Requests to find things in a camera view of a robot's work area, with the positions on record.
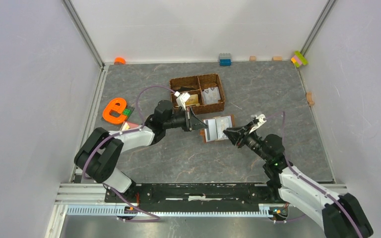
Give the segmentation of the brown leather card holder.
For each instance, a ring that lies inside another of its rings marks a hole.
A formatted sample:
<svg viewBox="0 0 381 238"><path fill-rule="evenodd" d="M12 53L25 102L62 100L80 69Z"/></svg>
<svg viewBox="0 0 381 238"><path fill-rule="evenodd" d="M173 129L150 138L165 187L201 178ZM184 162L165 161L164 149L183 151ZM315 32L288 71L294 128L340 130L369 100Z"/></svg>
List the brown leather card holder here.
<svg viewBox="0 0 381 238"><path fill-rule="evenodd" d="M218 135L218 139L215 140L215 141L228 140L227 136L223 133L223 130L225 130L225 129L229 128L229 127L234 127L235 126L234 115L218 116L218 117L214 117L213 119L216 120L216 128L217 128L217 135ZM205 140L205 131L204 131L204 129L202 129L200 131L200 135L202 136L203 141L205 143L207 143L206 140Z"/></svg>

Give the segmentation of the white card black stripe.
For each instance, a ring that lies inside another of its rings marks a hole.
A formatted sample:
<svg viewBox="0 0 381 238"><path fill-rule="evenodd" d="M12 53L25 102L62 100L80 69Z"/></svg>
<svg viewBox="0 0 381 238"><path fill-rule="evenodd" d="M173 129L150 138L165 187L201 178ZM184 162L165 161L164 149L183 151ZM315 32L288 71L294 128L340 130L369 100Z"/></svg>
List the white card black stripe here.
<svg viewBox="0 0 381 238"><path fill-rule="evenodd" d="M218 139L216 120L215 119L205 119L204 123L207 125L205 131L206 142L215 141Z"/></svg>

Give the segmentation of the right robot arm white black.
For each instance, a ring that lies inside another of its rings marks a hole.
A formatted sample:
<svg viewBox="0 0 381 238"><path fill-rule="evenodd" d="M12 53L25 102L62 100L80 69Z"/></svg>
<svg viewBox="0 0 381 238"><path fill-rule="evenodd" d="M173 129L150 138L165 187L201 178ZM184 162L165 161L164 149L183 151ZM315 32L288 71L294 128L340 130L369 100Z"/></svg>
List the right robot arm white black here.
<svg viewBox="0 0 381 238"><path fill-rule="evenodd" d="M286 158L282 137L269 134L262 138L252 123L223 132L234 146L246 146L265 161L270 201L294 205L315 221L327 238L369 238L374 234L358 199L327 189L303 174Z"/></svg>

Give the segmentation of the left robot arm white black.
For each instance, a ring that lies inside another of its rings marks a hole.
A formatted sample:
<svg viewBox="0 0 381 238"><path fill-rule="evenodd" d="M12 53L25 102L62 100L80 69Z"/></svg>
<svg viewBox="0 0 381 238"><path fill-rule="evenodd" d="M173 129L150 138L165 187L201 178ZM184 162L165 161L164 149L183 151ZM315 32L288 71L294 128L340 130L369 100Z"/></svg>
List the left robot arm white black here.
<svg viewBox="0 0 381 238"><path fill-rule="evenodd" d="M196 117L192 108L174 110L172 102L161 100L143 125L124 131L94 129L77 152L74 163L97 183L115 189L122 201L130 202L136 196L136 189L132 179L116 167L120 154L154 145L172 128L190 132L206 129L207 124Z"/></svg>

